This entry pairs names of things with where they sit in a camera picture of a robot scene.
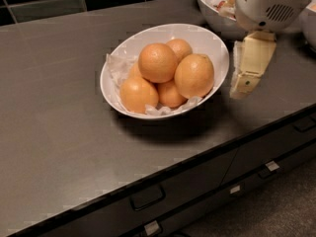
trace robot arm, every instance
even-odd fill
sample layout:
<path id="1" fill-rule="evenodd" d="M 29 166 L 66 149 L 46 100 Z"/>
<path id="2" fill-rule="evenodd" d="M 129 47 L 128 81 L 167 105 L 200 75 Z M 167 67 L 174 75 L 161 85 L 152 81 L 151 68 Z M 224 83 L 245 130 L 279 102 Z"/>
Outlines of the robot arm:
<path id="1" fill-rule="evenodd" d="M 277 32 L 288 27 L 311 0 L 235 0 L 237 24 L 248 31 L 235 42 L 231 98 L 248 96 L 258 85 L 277 47 Z"/>

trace bowl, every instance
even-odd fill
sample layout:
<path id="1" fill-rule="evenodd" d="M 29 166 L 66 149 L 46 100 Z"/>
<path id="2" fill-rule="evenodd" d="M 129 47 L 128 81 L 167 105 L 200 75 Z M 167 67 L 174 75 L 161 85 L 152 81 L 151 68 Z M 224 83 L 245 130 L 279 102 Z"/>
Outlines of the bowl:
<path id="1" fill-rule="evenodd" d="M 299 22 L 310 48 L 316 52 L 316 0 L 312 0 L 302 11 Z"/>
<path id="2" fill-rule="evenodd" d="M 110 106 L 121 114 L 136 119 L 167 119 L 186 113 L 203 104 L 218 90 L 228 72 L 229 53 L 226 45 L 219 36 L 210 30 L 199 26 L 188 24 L 169 24 L 150 28 L 125 40 L 111 53 L 111 55 L 118 56 L 123 59 L 133 59 L 138 56 L 140 51 L 147 44 L 153 42 L 167 42 L 173 38 L 186 40 L 193 48 L 194 53 L 204 53 L 208 55 L 214 66 L 215 77 L 213 89 L 196 105 L 187 107 L 183 110 L 181 110 L 181 108 L 172 110 L 169 114 L 163 114 L 157 117 L 129 112 L 120 102 L 118 86 L 113 79 L 112 73 L 109 69 L 107 69 L 107 60 L 101 72 L 100 86 L 102 94 Z"/>
<path id="3" fill-rule="evenodd" d="M 224 40 L 242 40 L 247 32 L 238 26 L 234 18 L 218 15 L 216 5 L 225 0 L 197 0 L 201 13 L 210 28 Z"/>

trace gray countertop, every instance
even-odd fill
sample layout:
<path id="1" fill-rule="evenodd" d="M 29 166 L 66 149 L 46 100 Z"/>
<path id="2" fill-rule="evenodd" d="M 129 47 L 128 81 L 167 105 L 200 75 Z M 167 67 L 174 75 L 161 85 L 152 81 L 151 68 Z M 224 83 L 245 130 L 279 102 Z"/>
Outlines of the gray countertop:
<path id="1" fill-rule="evenodd" d="M 196 0 L 157 0 L 0 28 L 0 236 L 316 102 L 315 55 L 287 34 L 245 100 L 229 99 L 231 64 L 218 93 L 184 116 L 119 115 L 99 89 L 106 53 L 169 23 L 205 26 Z"/>

